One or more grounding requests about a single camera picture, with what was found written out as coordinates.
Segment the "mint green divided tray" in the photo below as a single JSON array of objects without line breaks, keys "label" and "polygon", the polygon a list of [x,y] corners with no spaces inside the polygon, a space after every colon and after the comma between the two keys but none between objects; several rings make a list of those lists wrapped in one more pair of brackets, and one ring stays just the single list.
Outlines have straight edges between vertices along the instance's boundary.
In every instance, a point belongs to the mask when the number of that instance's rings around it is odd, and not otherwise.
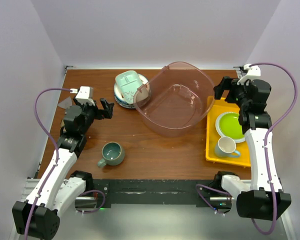
[{"label": "mint green divided tray", "polygon": [[134,70],[128,70],[117,75],[115,77],[115,83],[128,104],[134,102],[134,95],[143,84],[138,73]]}]

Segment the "pink translucent plastic bin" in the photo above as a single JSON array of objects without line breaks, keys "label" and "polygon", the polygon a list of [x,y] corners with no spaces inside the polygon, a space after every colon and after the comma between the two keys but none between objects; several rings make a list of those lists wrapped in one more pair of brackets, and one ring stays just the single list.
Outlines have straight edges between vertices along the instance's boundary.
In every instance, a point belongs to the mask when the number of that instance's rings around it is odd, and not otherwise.
[{"label": "pink translucent plastic bin", "polygon": [[141,85],[133,104],[144,124],[165,137],[179,137],[204,119],[213,103],[215,84],[194,65],[176,61]]}]

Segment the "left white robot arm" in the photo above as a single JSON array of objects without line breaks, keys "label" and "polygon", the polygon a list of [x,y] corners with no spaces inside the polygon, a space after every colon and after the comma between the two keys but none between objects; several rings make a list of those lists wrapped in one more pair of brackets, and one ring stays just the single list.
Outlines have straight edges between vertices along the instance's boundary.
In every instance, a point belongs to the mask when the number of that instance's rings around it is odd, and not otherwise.
[{"label": "left white robot arm", "polygon": [[41,240],[56,235],[61,216],[79,195],[89,196],[94,191],[92,175],[75,171],[68,180],[67,173],[78,160],[86,142],[86,133],[94,120],[111,119],[114,103],[100,99],[102,109],[95,102],[78,100],[68,107],[52,159],[32,192],[24,201],[16,201],[12,215],[18,234]]}]

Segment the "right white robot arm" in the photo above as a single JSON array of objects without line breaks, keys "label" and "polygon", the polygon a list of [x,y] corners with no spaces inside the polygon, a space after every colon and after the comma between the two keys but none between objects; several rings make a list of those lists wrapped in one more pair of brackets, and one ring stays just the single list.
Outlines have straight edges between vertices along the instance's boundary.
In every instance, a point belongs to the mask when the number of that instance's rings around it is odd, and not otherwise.
[{"label": "right white robot arm", "polygon": [[214,99],[228,91],[225,101],[239,107],[239,124],[248,146],[251,182],[245,184],[231,172],[215,175],[213,192],[220,197],[229,193],[236,201],[242,218],[277,220],[291,205],[289,193],[283,191],[272,152],[272,120],[265,111],[271,85],[261,79],[245,80],[225,76],[214,88]]}]

